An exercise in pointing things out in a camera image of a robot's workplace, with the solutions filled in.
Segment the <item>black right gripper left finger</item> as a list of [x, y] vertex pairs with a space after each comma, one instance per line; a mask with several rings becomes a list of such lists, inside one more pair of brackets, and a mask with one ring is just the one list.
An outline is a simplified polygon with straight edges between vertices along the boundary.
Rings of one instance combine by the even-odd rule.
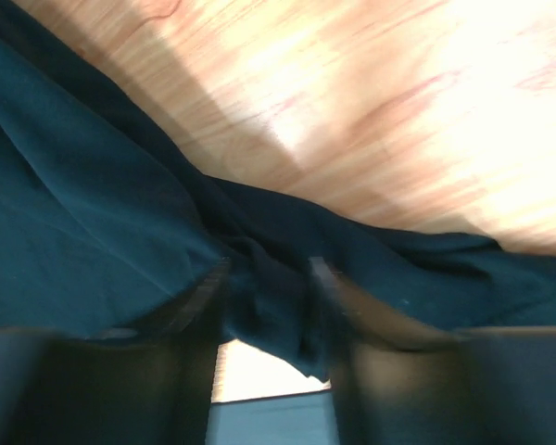
[[230, 262], [96, 337], [0, 327], [0, 444], [202, 444]]

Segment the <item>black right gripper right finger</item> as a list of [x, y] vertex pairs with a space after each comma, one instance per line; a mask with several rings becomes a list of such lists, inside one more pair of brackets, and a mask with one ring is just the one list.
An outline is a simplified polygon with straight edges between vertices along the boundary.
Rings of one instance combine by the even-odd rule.
[[556, 326], [444, 332], [310, 263], [342, 444], [556, 444]]

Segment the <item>black t-shirt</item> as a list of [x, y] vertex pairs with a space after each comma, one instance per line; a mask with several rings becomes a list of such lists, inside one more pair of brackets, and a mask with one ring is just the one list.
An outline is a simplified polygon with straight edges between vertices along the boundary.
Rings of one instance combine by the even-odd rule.
[[0, 1], [0, 326], [92, 337], [226, 257], [226, 336], [317, 378], [312, 257], [445, 330], [556, 325], [556, 257], [371, 227], [207, 176], [106, 75]]

